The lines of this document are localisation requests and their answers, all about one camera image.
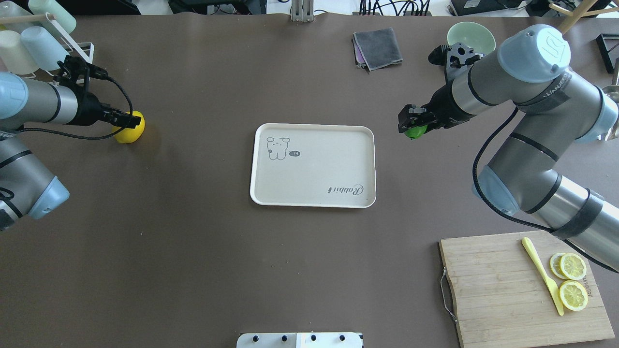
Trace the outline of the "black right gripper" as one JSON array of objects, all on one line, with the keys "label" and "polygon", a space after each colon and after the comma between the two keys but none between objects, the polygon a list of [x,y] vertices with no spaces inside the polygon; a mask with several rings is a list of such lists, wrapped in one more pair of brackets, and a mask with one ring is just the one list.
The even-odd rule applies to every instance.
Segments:
[{"label": "black right gripper", "polygon": [[[431,122],[431,114],[435,116],[434,122]],[[475,116],[457,105],[451,87],[442,87],[433,93],[425,107],[405,105],[398,113],[398,131],[405,135],[423,135],[431,130],[455,127]]]}]

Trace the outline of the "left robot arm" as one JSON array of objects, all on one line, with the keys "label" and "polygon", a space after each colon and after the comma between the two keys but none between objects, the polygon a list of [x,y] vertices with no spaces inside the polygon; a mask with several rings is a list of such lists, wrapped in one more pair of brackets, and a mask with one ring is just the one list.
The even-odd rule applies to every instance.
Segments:
[{"label": "left robot arm", "polygon": [[90,78],[60,73],[54,82],[1,73],[1,229],[21,218],[40,219],[68,200],[64,184],[31,150],[35,133],[60,135],[49,125],[91,126],[106,122],[115,136],[142,126],[130,108],[101,102],[89,90]]}]

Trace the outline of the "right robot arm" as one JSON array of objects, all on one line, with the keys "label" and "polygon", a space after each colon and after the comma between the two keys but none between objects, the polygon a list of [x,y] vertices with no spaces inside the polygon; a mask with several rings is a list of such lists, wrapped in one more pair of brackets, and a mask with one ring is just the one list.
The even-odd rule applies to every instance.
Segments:
[{"label": "right robot arm", "polygon": [[506,101],[524,116],[481,172],[473,189],[498,215],[549,232],[595,264],[618,271],[618,208],[554,167],[572,143],[608,132],[618,106],[570,68],[571,50],[555,27],[535,24],[506,39],[436,90],[431,101],[405,105],[398,131],[416,138],[466,123]]}]

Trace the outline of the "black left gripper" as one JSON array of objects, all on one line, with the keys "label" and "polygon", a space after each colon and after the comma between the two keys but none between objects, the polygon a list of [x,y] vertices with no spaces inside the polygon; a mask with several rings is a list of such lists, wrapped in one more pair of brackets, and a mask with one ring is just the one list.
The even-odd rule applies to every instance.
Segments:
[{"label": "black left gripper", "polygon": [[141,123],[140,116],[130,115],[118,110],[112,111],[108,104],[101,103],[93,93],[84,93],[78,101],[78,109],[73,125],[91,126],[97,121],[112,125],[112,130],[135,129]]}]

